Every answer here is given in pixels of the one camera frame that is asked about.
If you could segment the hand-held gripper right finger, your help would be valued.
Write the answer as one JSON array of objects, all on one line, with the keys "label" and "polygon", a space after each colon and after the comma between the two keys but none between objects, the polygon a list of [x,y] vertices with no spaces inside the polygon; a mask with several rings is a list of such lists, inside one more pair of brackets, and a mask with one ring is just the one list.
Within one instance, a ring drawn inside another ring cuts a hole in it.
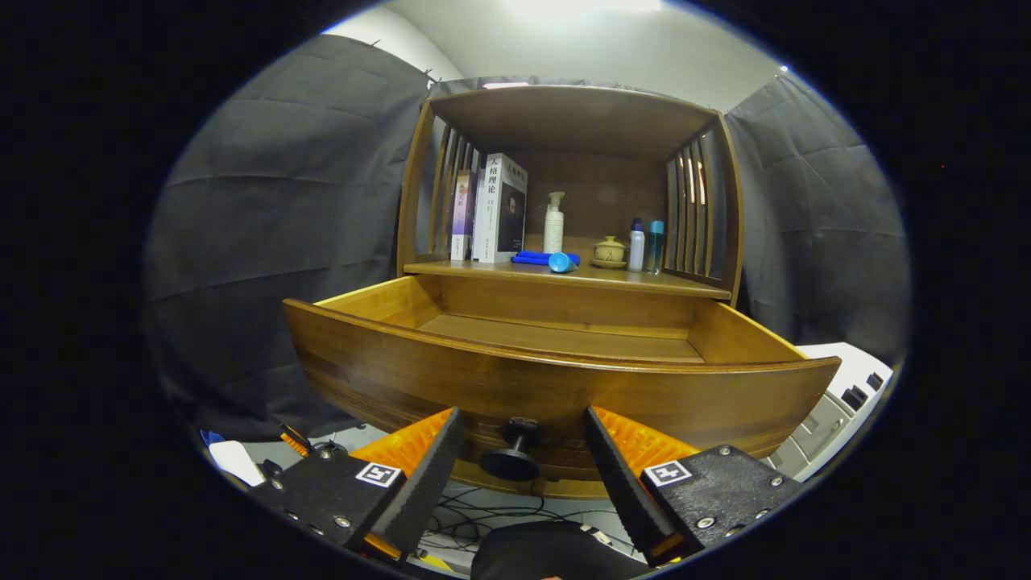
[{"label": "hand-held gripper right finger", "polygon": [[652,568],[725,544],[802,485],[733,445],[707,450],[589,405],[585,439],[636,551]]}]

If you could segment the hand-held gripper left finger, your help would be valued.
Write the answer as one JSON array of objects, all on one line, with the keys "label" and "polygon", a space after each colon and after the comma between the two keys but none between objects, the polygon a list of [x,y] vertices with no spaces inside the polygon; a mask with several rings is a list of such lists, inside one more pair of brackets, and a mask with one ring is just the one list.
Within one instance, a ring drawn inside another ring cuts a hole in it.
[{"label": "hand-held gripper left finger", "polygon": [[331,545],[401,562],[415,553],[464,437],[452,407],[355,451],[310,447],[260,484],[260,503]]}]

